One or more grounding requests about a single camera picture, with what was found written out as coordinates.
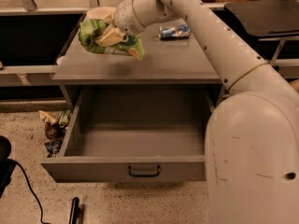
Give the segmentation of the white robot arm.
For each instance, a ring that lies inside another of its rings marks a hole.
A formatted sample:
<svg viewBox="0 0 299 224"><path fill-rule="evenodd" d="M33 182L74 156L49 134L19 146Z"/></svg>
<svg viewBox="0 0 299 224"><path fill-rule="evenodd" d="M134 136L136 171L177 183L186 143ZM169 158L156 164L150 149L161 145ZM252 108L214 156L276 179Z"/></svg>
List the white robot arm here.
<svg viewBox="0 0 299 224"><path fill-rule="evenodd" d="M182 18L229 97L206 126L210 224L299 224L299 94L201 0L125 0L115 41Z"/></svg>

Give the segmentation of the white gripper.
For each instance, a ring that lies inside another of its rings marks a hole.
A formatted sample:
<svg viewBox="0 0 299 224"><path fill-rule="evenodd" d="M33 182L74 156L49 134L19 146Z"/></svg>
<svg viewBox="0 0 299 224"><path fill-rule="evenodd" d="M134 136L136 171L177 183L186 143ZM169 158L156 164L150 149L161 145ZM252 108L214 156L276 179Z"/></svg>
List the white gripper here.
<svg viewBox="0 0 299 224"><path fill-rule="evenodd" d="M116 12L109 12L100 21L113 24L112 28L95 39L95 43L102 47L109 47L120 42L126 42L129 36L136 36L154 23L164 23L178 18L160 0L124 0Z"/></svg>

